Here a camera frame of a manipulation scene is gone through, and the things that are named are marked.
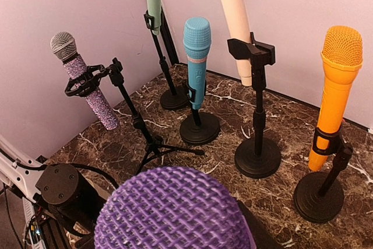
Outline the beige pink microphone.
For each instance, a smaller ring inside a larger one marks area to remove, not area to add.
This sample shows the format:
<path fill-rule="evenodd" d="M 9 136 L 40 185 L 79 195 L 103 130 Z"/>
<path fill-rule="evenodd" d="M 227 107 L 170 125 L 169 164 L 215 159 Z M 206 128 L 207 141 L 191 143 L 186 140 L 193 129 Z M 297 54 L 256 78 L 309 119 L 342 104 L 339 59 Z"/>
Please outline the beige pink microphone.
<path fill-rule="evenodd" d="M 249 21 L 244 0 L 221 0 L 231 38 L 251 42 Z"/>

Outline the glitter purple silver microphone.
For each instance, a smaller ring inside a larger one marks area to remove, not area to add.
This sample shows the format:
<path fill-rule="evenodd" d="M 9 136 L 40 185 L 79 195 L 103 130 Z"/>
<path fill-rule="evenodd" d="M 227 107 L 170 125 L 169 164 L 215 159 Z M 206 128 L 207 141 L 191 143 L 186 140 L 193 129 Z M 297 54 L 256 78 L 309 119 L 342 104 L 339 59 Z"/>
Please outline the glitter purple silver microphone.
<path fill-rule="evenodd" d="M 67 31 L 55 34 L 50 41 L 50 47 L 52 53 L 61 60 L 69 76 L 65 94 L 69 97 L 84 98 L 107 130 L 116 129 L 119 120 L 99 88 L 99 79 L 93 75 L 93 72 L 98 71 L 100 67 L 86 65 L 78 53 L 75 38 Z"/>

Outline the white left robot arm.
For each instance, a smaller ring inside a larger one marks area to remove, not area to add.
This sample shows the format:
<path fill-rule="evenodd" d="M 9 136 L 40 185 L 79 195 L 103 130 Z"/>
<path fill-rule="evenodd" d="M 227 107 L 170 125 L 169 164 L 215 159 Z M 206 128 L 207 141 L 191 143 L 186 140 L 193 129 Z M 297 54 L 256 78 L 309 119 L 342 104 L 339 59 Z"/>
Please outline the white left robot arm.
<path fill-rule="evenodd" d="M 94 228 L 108 192 L 87 180 L 80 170 L 105 171 L 78 163 L 42 164 L 1 138 L 1 181 L 19 197 L 46 210 L 65 230 L 80 237 L 76 248 L 94 248 Z"/>

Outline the black stand of blue microphone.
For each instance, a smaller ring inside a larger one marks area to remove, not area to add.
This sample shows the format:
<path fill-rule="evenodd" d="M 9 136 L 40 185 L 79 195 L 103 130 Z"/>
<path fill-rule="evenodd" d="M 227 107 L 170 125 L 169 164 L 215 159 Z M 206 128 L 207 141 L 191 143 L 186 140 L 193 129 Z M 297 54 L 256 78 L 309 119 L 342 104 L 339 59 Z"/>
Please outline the black stand of blue microphone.
<path fill-rule="evenodd" d="M 190 103 L 191 114 L 180 125 L 181 139 L 194 146 L 211 143 L 220 133 L 219 119 L 211 113 L 200 113 L 198 109 L 193 109 L 196 90 L 190 87 L 187 80 L 183 81 L 182 86 Z"/>

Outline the orange microphone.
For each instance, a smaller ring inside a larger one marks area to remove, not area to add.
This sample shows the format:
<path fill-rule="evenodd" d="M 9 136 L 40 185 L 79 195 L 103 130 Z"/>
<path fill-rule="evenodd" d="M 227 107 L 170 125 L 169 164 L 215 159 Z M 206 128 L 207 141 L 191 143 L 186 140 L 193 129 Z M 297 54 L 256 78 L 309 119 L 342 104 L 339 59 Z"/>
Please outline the orange microphone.
<path fill-rule="evenodd" d="M 325 83 L 317 128 L 332 135 L 339 131 L 352 84 L 363 65 L 361 34 L 347 26 L 332 26 L 321 52 Z"/>

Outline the black tripod microphone stand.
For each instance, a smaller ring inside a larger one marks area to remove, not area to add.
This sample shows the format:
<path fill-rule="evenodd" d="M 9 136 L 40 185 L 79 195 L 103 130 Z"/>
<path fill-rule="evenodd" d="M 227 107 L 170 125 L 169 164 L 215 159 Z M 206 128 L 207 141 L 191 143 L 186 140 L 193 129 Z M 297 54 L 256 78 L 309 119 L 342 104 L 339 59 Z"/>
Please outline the black tripod microphone stand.
<path fill-rule="evenodd" d="M 121 62 L 117 58 L 112 60 L 112 64 L 108 67 L 104 65 L 94 65 L 87 68 L 87 73 L 84 73 L 78 78 L 69 79 L 65 88 L 67 96 L 80 96 L 85 97 L 93 93 L 100 85 L 100 80 L 106 76 L 110 77 L 113 86 L 119 88 L 124 100 L 126 101 L 132 115 L 133 127 L 140 130 L 146 140 L 146 153 L 141 161 L 141 164 L 136 171 L 139 174 L 143 167 L 154 159 L 161 158 L 162 156 L 171 152 L 188 152 L 195 155 L 203 156 L 205 152 L 199 149 L 187 149 L 177 146 L 170 146 L 163 143 L 163 138 L 159 135 L 152 136 L 146 127 L 145 121 L 141 114 L 135 108 L 129 94 L 124 86 L 124 77 L 121 73 L 123 70 Z"/>

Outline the left black frame post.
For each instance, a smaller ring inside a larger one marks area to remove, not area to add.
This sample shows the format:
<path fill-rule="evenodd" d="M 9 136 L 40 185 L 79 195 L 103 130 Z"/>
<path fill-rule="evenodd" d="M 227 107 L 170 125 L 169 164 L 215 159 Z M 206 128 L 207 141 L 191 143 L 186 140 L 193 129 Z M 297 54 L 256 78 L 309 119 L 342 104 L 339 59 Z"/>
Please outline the left black frame post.
<path fill-rule="evenodd" d="M 168 27 L 167 19 L 165 13 L 163 11 L 162 3 L 161 3 L 161 17 L 162 17 L 162 24 L 160 27 L 160 33 L 163 39 L 163 43 L 165 45 L 168 57 L 171 61 L 172 65 L 179 64 L 178 55 L 176 52 L 176 48 L 173 42 L 173 38 L 171 36 L 170 29 Z"/>

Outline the black stand of green microphone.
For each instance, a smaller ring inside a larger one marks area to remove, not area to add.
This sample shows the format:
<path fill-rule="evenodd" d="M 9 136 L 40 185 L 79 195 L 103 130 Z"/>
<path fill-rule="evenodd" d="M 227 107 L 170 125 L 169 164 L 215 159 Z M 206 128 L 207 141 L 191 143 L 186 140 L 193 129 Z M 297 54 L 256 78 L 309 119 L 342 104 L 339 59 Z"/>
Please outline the black stand of green microphone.
<path fill-rule="evenodd" d="M 161 70 L 163 71 L 164 77 L 167 81 L 169 89 L 166 90 L 160 97 L 160 105 L 165 110 L 179 110 L 185 108 L 189 104 L 189 100 L 185 93 L 183 86 L 175 86 L 169 71 L 168 63 L 166 62 L 166 58 L 162 53 L 159 40 L 157 36 L 153 33 L 155 31 L 154 27 L 154 17 L 148 14 L 148 11 L 144 14 L 144 19 L 146 22 L 147 28 L 150 30 L 150 34 L 152 35 L 155 48 L 157 50 L 159 56 L 159 64 Z"/>

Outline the blue microphone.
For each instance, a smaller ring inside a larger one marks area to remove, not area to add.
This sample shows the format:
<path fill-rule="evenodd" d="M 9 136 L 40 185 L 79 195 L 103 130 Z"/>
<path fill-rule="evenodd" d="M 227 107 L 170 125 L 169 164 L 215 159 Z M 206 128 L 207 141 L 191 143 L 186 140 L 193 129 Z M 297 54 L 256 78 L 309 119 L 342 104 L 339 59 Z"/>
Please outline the blue microphone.
<path fill-rule="evenodd" d="M 203 17 L 189 18 L 183 44 L 188 59 L 188 84 L 195 90 L 192 108 L 199 110 L 205 97 L 207 56 L 212 43 L 210 23 Z"/>

